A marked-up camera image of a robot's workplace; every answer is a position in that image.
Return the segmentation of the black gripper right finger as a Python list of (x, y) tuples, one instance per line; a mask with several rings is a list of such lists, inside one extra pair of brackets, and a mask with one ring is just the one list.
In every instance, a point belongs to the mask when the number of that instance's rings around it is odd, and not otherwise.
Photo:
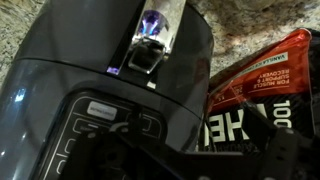
[(255, 103), (242, 106), (242, 129), (263, 153), (258, 180), (320, 180), (318, 134), (308, 138), (295, 129), (274, 125)]

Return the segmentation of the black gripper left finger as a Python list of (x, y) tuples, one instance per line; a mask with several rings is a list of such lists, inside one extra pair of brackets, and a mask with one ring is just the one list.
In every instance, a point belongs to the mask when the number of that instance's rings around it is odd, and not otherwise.
[(172, 180), (157, 156), (163, 143), (142, 134), (143, 108), (108, 132), (84, 133), (76, 140), (61, 180)]

